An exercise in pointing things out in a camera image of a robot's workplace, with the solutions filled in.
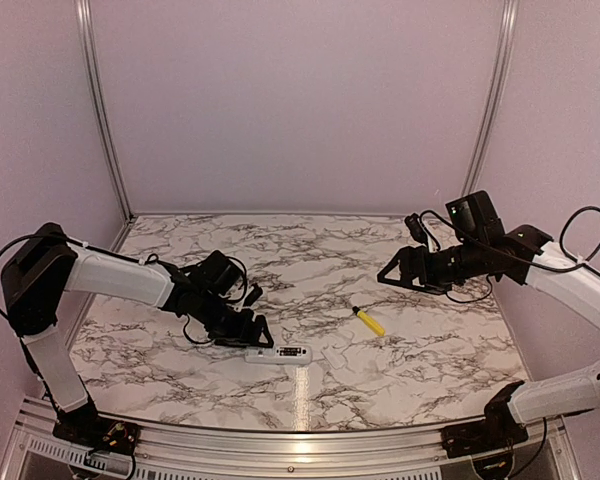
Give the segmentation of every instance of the purple wall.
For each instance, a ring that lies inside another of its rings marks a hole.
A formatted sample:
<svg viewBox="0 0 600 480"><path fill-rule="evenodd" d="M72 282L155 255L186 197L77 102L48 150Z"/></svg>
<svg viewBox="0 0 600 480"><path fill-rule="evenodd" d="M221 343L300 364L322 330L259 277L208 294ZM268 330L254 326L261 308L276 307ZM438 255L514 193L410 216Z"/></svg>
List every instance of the purple wall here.
<svg viewBox="0 0 600 480"><path fill-rule="evenodd" d="M403 212L459 193L502 2L93 2L135 209Z"/></svg>
<svg viewBox="0 0 600 480"><path fill-rule="evenodd" d="M507 228L557 237L583 205L600 206L600 0L520 2L515 51L480 188ZM586 254L595 216L567 239ZM600 254L593 261L600 268ZM600 333L557 302L511 281L497 297L534 378L600 358ZM584 479L600 480L600 413L568 422Z"/></svg>
<svg viewBox="0 0 600 480"><path fill-rule="evenodd" d="M0 2L0 247L47 220L101 245L110 244L122 225L73 2ZM63 306L65 326L79 301L72 297ZM23 395L37 392L0 318L0 459Z"/></svg>

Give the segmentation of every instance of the aluminum frame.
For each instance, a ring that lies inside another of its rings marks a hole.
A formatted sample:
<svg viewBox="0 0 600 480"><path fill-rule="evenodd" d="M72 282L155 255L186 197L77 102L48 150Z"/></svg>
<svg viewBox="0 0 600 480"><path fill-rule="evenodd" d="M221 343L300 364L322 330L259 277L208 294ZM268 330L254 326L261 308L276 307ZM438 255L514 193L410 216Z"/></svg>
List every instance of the aluminum frame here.
<svg viewBox="0 0 600 480"><path fill-rule="evenodd" d="M108 416L128 419L119 415ZM229 430L134 421L142 428L136 449L138 470L170 469L195 473L196 478L396 478L397 474L406 476L416 470L469 460L469 457L448 459L441 446L441 428L460 421L382 430L312 433ZM0 480L19 478L24 459L31 450L30 442L35 439L69 448L69 443L52 437L54 422L55 412L48 402L25 398L9 440ZM542 422L527 428L529 441L516 446L516 449L537 444L542 438ZM549 422L549 439L559 478L578 480L579 474L572 468L575 463L570 461L573 453L561 419ZM77 453L87 451L87 448L76 445L70 448ZM104 455L96 454L94 458L103 462L120 462ZM122 471L128 464L128 461L125 462Z"/></svg>
<svg viewBox="0 0 600 480"><path fill-rule="evenodd" d="M462 187L462 195L469 195L474 192L480 179L480 174L484 168L487 155L489 140L493 131L493 125L498 114L498 108L502 101L502 94L509 72L511 63L511 53L513 51L513 37L518 17L518 0L505 0L502 11L502 23L500 24L500 36L498 38L498 47L496 50L496 61L493 66L493 75L491 77L491 86L485 105L482 123L478 132L478 138L473 149L469 170Z"/></svg>
<svg viewBox="0 0 600 480"><path fill-rule="evenodd" d="M102 92L102 82L100 81L100 71L98 69L98 57L96 53L96 43L93 34L93 22L91 18L91 1L76 0L76 11L78 16L78 26L80 29L80 40L85 59L87 79L89 82L89 91L96 114L98 132L104 149L105 160L111 183L118 202L120 213L125 222L133 219L133 212L129 203L129 196L124 185L122 169L118 161L111 127L107 117L107 109Z"/></svg>

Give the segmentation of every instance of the cable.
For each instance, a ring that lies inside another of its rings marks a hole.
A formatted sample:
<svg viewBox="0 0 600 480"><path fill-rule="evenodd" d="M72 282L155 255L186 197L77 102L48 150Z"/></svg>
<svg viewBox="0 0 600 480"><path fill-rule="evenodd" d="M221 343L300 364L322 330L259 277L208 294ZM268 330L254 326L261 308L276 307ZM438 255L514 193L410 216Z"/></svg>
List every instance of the cable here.
<svg viewBox="0 0 600 480"><path fill-rule="evenodd" d="M424 232L429 236L431 240L433 240L433 243L436 245L437 251L439 252L440 250L442 250L442 246L440 245L438 239L433 235L433 233L429 231L425 223L422 221L422 215L418 215L418 222L420 223L420 226L422 227Z"/></svg>
<svg viewBox="0 0 600 480"><path fill-rule="evenodd" d="M82 465L84 465L85 467L89 467L89 468L97 468L97 467L93 467L91 465L89 465L88 461L89 458L91 458L91 455L93 455L96 452L109 452L106 449L99 449L99 448L93 448L91 450L89 450L87 452L87 454L85 455L84 459L82 460ZM133 476L136 474L136 469L138 467L137 462L136 462L136 456L132 453L131 455L129 455L131 457L131 471L129 472L129 475L126 476L125 480L131 480L133 478ZM107 474L107 471L101 468L97 468L98 470L100 470L102 473L104 473L105 475ZM69 465L69 471L71 473L73 473L73 470L71 470L71 465Z"/></svg>
<svg viewBox="0 0 600 480"><path fill-rule="evenodd" d="M158 260L160 260L160 257L157 253L150 253L147 259L144 261L144 264L151 265L152 263L158 263Z"/></svg>
<svg viewBox="0 0 600 480"><path fill-rule="evenodd" d="M184 327L182 327L182 334L184 335L184 338L186 338L187 340L189 340L194 345L207 345L207 344L213 342L212 339L205 340L204 342L199 342L199 341L194 340L193 338L191 338L189 336L189 334L187 333L187 327L189 326L189 322L191 322L191 316L187 315L187 323L185 323Z"/></svg>
<svg viewBox="0 0 600 480"><path fill-rule="evenodd" d="M568 268L554 268L554 267L548 267L546 265L542 265L541 263L535 263L535 262L530 262L529 260L524 260L523 258L519 258L516 257L515 255L510 255L506 252L503 252L502 250L498 250L497 248L493 248L489 245L486 245L484 243L482 243L479 240L476 240L475 238L469 236L467 233L463 232L461 229L459 229L458 227L456 227L455 225L453 225L451 222L447 221L444 217L442 217L440 214L438 214L437 212L433 211L433 210L425 210L424 212L421 213L421 216L424 215L433 215L434 217L436 217L438 220L440 220L444 225L446 225L449 228L452 228L454 231L456 231L457 233L460 233L465 240L468 240L470 243L473 243L474 245L477 245L487 251L490 251L492 253L497 253L498 255L501 255L503 257L507 257L510 258L512 260L515 260L519 263L522 263L524 265L529 265L532 267L536 267L539 268L540 270L546 270L548 272L553 272L553 273L570 273L570 272L575 272L576 270L579 270L581 268L583 268L585 266L584 263L578 263L577 265L574 265L573 267L568 267ZM595 253L597 253L597 251L600 249L599 247L596 247L596 249L594 250Z"/></svg>
<svg viewBox="0 0 600 480"><path fill-rule="evenodd" d="M132 453L131 454L131 473L129 473L129 475L127 475L127 478L125 480L131 480L133 478L133 476L136 474L136 456Z"/></svg>
<svg viewBox="0 0 600 480"><path fill-rule="evenodd" d="M240 278L242 279L242 295L240 295L240 298L226 299L225 302L230 303L230 304L240 303L242 300L244 300L244 297L247 296L247 290L249 288L249 281L247 280L247 267L242 262L242 260L240 260L239 258L236 258L236 257L227 257L227 258L229 260L231 260L234 264L237 263L241 267Z"/></svg>
<svg viewBox="0 0 600 480"><path fill-rule="evenodd" d="M491 283L491 279L489 278L489 276L490 275L487 275L487 277L486 277L487 283L489 284L489 291L487 292L486 295L484 295L480 298L474 298L473 300L457 300L457 299L453 298L451 295L449 295L449 292L444 292L444 294L453 303L460 303L460 304L466 305L467 303L481 302L482 300L486 300L489 297L489 295L491 295L493 293L493 283Z"/></svg>
<svg viewBox="0 0 600 480"><path fill-rule="evenodd" d="M527 467L529 467L529 465L531 465L536 460L536 458L538 458L540 453L542 453L544 444L547 441L547 431L548 431L547 419L543 418L542 423L544 424L544 432L542 433L542 441L540 442L540 446L538 447L538 450L536 451L536 453L533 454L533 457L531 457L531 459L527 463L525 463L522 467L520 467L520 470L518 470L516 473L512 473L511 475L509 475L509 480L520 475L524 470L527 469Z"/></svg>
<svg viewBox="0 0 600 480"><path fill-rule="evenodd" d="M0 259L2 258L2 256L12 247L14 247L15 245L22 243L26 240L32 240L35 238L52 238L54 240L60 240L63 242L67 242L67 243L71 243L72 245L77 245L79 247L83 247L87 250L93 250L94 252L98 252L98 253L102 253L105 255L109 255L111 257L114 258L118 258L121 260L127 260L130 262L134 262L134 263L138 263L138 260L135 258L131 258L131 257L127 257L125 255L120 255L118 253L114 253L114 252L110 252L108 250L104 250L102 248L98 248L98 247L92 247L91 245L87 245L85 246L83 242L80 242L79 240L76 240L74 238L71 237L67 237L67 236L61 236L61 235L53 235L53 234L42 234L42 233L31 233L29 235L23 235L21 237L18 237L14 240L11 240L9 243L7 243L4 247L2 247L0 249ZM6 320L9 320L9 317L7 316L7 313L0 307L0 315L2 317L4 317Z"/></svg>
<svg viewBox="0 0 600 480"><path fill-rule="evenodd" d="M595 207L595 206L588 206L588 207L582 207L579 210L577 210L576 212L573 213L573 215L571 215L569 217L569 220L567 220L567 223L564 224L564 227L562 227L562 231L560 232L560 250L562 250L562 253L564 254L565 257L567 257L569 260L572 260L574 262L577 262L577 258L572 255L571 253L569 253L569 251L567 250L567 248L564 245L564 237L567 234L567 230L569 229L569 227L571 226L571 224L573 223L573 221L580 216L581 214L583 214L584 212L589 212L589 211L593 211L593 212L597 212L600 214L600 207ZM598 246L595 248L595 250L591 253L591 255L589 255L585 260L589 261L591 260L598 252L600 251L600 243L598 244ZM585 269L587 269L588 271L590 271L591 273L593 273L595 276L597 276L598 278L600 278L600 271L595 269L594 267L590 266L590 265L585 265L584 266Z"/></svg>

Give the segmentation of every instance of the white remote control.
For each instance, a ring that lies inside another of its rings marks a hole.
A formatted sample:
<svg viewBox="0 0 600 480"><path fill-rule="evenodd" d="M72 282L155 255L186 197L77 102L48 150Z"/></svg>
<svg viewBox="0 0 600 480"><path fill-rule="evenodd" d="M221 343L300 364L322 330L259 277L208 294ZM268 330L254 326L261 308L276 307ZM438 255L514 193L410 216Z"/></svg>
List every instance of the white remote control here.
<svg viewBox="0 0 600 480"><path fill-rule="evenodd" d="M308 365L313 355L308 345L284 345L273 348L247 348L247 363L269 365Z"/></svg>

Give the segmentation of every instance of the marble table surface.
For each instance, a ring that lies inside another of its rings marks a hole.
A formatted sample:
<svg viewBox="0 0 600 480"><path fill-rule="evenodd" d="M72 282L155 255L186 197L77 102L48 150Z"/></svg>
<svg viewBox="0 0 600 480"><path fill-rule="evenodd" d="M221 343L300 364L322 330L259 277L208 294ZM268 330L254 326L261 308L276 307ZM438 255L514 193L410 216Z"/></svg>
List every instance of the marble table surface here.
<svg viewBox="0 0 600 480"><path fill-rule="evenodd" d="M453 241L449 230L432 230L443 245ZM519 353L492 298L459 305L378 284L376 273L407 241L395 217L140 217L122 253L177 265L214 249L240 258L265 291L255 309L276 343L309 344L314 360L247 364L242 350L188 343L173 314L104 296L72 358L100 410L167 423L351 430L478 415L501 387L527 378ZM475 280L454 294L484 292ZM386 335L375 336L352 305ZM204 338L197 322L188 332Z"/></svg>

